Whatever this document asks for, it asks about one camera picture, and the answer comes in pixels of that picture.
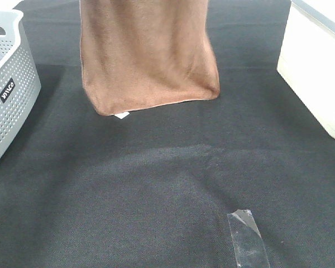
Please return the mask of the white towel care label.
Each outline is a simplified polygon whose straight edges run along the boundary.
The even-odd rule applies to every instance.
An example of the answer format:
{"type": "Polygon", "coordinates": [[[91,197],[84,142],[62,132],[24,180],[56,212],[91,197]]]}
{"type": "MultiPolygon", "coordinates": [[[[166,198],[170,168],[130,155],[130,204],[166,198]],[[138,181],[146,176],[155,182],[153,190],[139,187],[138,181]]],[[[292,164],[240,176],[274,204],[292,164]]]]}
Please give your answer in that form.
{"type": "Polygon", "coordinates": [[[115,114],[114,116],[117,117],[117,118],[119,118],[119,119],[124,119],[124,118],[126,118],[127,116],[129,116],[129,115],[130,115],[129,112],[123,112],[123,113],[117,113],[117,114],[115,114]]]}

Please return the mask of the grey perforated laundry basket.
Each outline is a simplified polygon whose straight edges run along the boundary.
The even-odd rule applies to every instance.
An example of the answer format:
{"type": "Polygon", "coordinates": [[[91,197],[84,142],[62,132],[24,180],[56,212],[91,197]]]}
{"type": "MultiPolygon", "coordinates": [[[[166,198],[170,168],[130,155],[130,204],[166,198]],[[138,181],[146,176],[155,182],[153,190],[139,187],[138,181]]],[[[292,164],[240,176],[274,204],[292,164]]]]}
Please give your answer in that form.
{"type": "Polygon", "coordinates": [[[22,24],[23,12],[0,11],[0,158],[34,106],[41,83],[22,24]]]}

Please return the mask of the brown microfibre towel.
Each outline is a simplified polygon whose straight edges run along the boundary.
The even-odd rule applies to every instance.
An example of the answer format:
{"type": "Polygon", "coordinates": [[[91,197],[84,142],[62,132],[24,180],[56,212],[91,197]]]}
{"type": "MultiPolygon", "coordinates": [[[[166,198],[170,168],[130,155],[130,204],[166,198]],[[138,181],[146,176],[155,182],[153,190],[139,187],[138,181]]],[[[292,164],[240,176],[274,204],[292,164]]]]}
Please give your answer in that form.
{"type": "Polygon", "coordinates": [[[80,1],[83,88],[103,116],[220,94],[207,1],[80,1]]]}

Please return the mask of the white plastic storage bin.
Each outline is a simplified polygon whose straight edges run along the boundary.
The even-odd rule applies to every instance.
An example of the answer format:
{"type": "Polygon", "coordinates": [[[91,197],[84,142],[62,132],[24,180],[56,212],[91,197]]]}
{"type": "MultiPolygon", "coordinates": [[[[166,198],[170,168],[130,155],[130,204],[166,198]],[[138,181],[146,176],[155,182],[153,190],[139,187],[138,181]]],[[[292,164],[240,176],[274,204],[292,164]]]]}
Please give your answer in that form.
{"type": "Polygon", "coordinates": [[[335,139],[335,1],[292,1],[277,71],[335,139]]]}

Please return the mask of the clear tape strip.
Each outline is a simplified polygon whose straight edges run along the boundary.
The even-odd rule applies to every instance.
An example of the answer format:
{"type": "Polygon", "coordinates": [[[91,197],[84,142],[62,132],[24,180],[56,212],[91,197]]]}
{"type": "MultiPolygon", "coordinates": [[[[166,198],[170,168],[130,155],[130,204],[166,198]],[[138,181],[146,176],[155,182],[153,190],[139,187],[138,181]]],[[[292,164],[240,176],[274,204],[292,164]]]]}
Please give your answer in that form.
{"type": "Polygon", "coordinates": [[[234,256],[240,268],[270,268],[265,245],[250,210],[227,215],[234,256]]]}

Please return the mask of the black table cloth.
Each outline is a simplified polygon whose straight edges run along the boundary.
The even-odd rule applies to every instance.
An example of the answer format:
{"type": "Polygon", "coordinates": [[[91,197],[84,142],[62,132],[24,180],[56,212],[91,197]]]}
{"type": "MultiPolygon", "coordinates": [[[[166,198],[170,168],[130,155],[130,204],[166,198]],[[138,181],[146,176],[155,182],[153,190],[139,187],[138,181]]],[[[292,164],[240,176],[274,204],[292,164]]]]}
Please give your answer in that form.
{"type": "Polygon", "coordinates": [[[335,267],[335,140],[276,71],[289,1],[211,1],[216,100],[99,116],[78,1],[23,1],[42,89],[0,160],[0,267],[235,267],[249,209],[271,267],[335,267]]]}

